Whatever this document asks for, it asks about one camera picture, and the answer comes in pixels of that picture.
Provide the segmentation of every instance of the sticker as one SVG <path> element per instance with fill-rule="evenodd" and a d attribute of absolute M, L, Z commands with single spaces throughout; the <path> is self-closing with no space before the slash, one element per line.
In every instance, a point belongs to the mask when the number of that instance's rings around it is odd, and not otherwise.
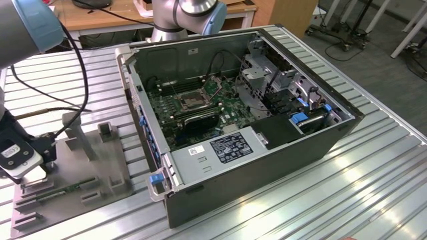
<path fill-rule="evenodd" d="M 229 163 L 231 161 L 253 153 L 240 132 L 211 141 L 209 143 L 223 164 Z"/>
<path fill-rule="evenodd" d="M 205 149 L 203 148 L 203 146 L 200 145 L 200 146 L 196 146 L 196 147 L 193 147 L 193 148 L 191 148 L 191 149 L 188 149 L 188 152 L 189 152 L 189 155 L 192 156 L 192 155 L 196 155 L 196 154 L 199 154 L 199 153 L 203 153 L 205 151 Z"/>
<path fill-rule="evenodd" d="M 1 152 L 2 157 L 9 158 L 20 152 L 21 148 L 16 144 Z"/>
<path fill-rule="evenodd" d="M 193 48 L 188 50 L 188 55 L 193 55 L 199 53 L 199 48 Z"/>

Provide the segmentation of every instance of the cart wheel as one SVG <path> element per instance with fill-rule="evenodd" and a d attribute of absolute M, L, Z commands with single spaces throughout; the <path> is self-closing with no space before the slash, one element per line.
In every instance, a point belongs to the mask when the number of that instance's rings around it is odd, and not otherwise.
<path fill-rule="evenodd" d="M 341 46 L 341 50 L 343 50 L 344 52 L 348 52 L 348 51 L 349 51 L 349 45 L 348 45 L 348 44 L 344 44 L 344 45 Z"/>
<path fill-rule="evenodd" d="M 313 29 L 308 28 L 308 30 L 305 31 L 307 36 L 311 36 L 313 34 L 313 32 L 315 32 Z"/>

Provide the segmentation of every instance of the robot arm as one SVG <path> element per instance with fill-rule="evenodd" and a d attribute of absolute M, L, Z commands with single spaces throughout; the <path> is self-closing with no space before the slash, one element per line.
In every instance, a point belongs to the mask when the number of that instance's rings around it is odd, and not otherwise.
<path fill-rule="evenodd" d="M 0 1 L 0 69 L 45 52 L 64 39 L 59 19 L 41 0 Z M 220 31 L 227 15 L 217 0 L 153 0 L 153 42 L 185 38 L 191 30 L 201 35 Z M 29 135 L 4 107 L 0 89 L 0 172 L 25 183 L 25 176 L 42 179 L 40 166 L 56 160 L 55 137 L 46 133 Z"/>
<path fill-rule="evenodd" d="M 151 42 L 183 39 L 187 30 L 211 35 L 221 30 L 227 6 L 217 0 L 153 0 Z"/>

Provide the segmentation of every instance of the motherboard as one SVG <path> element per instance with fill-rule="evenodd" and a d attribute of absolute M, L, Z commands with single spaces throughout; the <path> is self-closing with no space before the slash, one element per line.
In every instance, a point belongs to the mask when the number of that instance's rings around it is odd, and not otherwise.
<path fill-rule="evenodd" d="M 157 81 L 148 98 L 172 151 L 231 133 L 256 120 L 239 98 L 235 78 Z"/>

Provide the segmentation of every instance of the white label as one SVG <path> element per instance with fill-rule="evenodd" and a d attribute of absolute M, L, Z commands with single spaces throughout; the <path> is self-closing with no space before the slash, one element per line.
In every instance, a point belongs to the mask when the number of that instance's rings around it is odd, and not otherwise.
<path fill-rule="evenodd" d="M 9 158 L 20 152 L 21 148 L 16 144 L 1 152 L 2 157 Z"/>
<path fill-rule="evenodd" d="M 199 53 L 199 48 L 193 48 L 188 50 L 188 55 L 193 55 Z"/>
<path fill-rule="evenodd" d="M 199 154 L 199 153 L 203 153 L 205 151 L 205 149 L 203 148 L 203 146 L 200 145 L 200 146 L 196 146 L 196 147 L 193 147 L 193 148 L 191 148 L 191 149 L 188 149 L 188 152 L 189 152 L 189 155 L 192 156 L 192 155 L 196 155 L 196 154 Z"/>

